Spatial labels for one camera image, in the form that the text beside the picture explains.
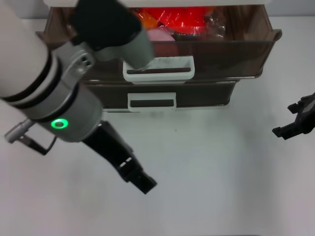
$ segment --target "metal bracket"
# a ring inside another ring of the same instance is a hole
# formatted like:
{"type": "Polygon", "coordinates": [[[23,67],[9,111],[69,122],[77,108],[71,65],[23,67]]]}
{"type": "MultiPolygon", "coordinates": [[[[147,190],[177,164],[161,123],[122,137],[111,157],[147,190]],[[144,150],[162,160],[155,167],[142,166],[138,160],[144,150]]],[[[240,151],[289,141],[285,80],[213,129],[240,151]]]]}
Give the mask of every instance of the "metal bracket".
{"type": "Polygon", "coordinates": [[[54,138],[53,142],[50,144],[48,149],[45,149],[43,146],[41,146],[39,143],[37,143],[35,140],[30,138],[26,135],[26,132],[35,124],[34,121],[30,119],[26,119],[23,122],[18,123],[16,126],[14,126],[9,132],[5,134],[5,140],[8,143],[14,143],[15,141],[19,141],[25,146],[37,151],[38,153],[42,155],[46,155],[53,145],[56,142],[56,137],[54,138]]]}

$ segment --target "plastic bag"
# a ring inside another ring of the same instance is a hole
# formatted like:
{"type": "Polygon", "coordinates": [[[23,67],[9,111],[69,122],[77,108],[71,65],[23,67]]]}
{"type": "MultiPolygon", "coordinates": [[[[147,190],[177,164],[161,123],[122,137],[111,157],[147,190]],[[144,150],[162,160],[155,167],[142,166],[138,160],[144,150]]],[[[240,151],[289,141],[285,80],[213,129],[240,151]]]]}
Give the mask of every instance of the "plastic bag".
{"type": "Polygon", "coordinates": [[[142,8],[143,12],[157,20],[157,26],[177,40],[224,38],[225,17],[216,7],[158,7],[142,8]]]}

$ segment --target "green indicator light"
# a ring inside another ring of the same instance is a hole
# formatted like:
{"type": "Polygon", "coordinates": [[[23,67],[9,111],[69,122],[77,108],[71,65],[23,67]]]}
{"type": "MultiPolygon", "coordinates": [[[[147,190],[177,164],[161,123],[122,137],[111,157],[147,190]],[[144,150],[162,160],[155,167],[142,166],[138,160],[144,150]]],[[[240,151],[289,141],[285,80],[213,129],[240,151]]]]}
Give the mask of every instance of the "green indicator light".
{"type": "Polygon", "coordinates": [[[66,119],[56,119],[51,122],[51,127],[54,129],[64,129],[68,126],[68,121],[66,119]]]}

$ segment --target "white drawer handle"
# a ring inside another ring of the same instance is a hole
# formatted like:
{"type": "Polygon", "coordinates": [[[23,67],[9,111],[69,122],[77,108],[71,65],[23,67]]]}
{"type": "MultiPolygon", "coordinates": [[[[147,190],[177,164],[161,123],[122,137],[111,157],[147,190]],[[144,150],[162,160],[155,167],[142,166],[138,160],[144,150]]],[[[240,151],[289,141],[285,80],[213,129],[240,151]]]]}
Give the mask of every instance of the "white drawer handle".
{"type": "Polygon", "coordinates": [[[134,84],[161,84],[161,82],[166,83],[166,81],[184,83],[195,76],[195,64],[193,56],[155,58],[150,62],[149,67],[146,68],[145,71],[135,71],[124,62],[123,76],[125,80],[134,84]],[[145,74],[145,72],[149,70],[164,70],[171,72],[145,74]]]}
{"type": "Polygon", "coordinates": [[[175,92],[128,93],[131,112],[174,111],[176,107],[175,92]]]}

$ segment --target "pink object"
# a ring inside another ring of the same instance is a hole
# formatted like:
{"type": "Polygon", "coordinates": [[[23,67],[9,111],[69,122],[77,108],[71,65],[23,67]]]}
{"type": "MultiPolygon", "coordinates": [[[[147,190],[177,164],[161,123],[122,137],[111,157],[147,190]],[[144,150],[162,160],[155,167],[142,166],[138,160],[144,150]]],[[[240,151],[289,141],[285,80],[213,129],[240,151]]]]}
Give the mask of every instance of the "pink object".
{"type": "Polygon", "coordinates": [[[151,29],[148,31],[150,41],[175,41],[168,33],[160,29],[151,29]]]}

